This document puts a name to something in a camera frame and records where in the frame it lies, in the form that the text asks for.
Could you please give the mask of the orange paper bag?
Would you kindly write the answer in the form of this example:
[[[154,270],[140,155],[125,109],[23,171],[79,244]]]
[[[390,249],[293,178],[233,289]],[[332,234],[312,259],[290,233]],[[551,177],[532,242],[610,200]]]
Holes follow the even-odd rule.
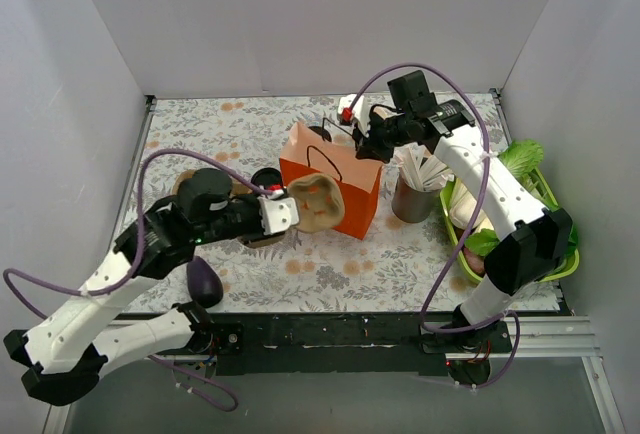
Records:
[[[381,162],[358,160],[348,147],[326,141],[297,122],[289,130],[279,163],[285,187],[309,174],[332,177],[345,204],[343,221],[332,229],[359,240],[365,238],[377,210]]]

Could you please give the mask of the brown cardboard cup carrier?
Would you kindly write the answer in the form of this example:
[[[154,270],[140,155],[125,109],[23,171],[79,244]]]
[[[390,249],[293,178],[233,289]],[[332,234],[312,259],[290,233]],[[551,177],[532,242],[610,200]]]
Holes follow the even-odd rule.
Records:
[[[276,235],[266,235],[263,239],[249,244],[249,248],[259,248],[280,242],[289,230],[316,233],[337,227],[345,217],[345,204],[337,182],[330,176],[314,173],[295,179],[284,189],[296,200],[300,222],[296,227]]]

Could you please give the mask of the black plastic cup lid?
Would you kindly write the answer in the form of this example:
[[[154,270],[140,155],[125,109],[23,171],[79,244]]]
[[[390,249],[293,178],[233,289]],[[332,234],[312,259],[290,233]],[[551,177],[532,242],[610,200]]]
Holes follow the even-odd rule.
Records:
[[[329,132],[321,126],[310,126],[309,129],[325,139],[331,138]]]

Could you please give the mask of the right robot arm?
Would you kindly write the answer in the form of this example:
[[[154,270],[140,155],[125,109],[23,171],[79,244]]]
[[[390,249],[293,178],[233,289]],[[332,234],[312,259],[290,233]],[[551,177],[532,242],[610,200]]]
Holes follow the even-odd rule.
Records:
[[[340,107],[338,119],[353,128],[359,159],[387,163],[398,147],[417,143],[452,170],[491,221],[498,244],[485,258],[485,275],[458,305],[450,323],[422,323],[426,341],[475,351],[488,340],[514,297],[543,279],[565,258],[573,221],[551,210],[520,184],[490,152],[487,128],[465,94],[440,103],[429,89],[430,66],[405,64],[407,74],[389,81],[393,113],[382,117],[361,101],[362,91]]]

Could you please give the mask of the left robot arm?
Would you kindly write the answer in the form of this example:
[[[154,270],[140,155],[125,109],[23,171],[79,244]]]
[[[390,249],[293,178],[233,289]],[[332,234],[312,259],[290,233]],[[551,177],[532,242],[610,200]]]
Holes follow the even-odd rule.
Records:
[[[264,232],[261,195],[233,195],[232,189],[221,170],[195,171],[119,235],[60,308],[5,336],[10,358],[26,368],[21,381],[29,397],[68,405],[136,360],[171,349],[200,354],[211,346],[211,318],[195,301],[125,328],[108,326],[134,299],[193,260],[197,246]]]

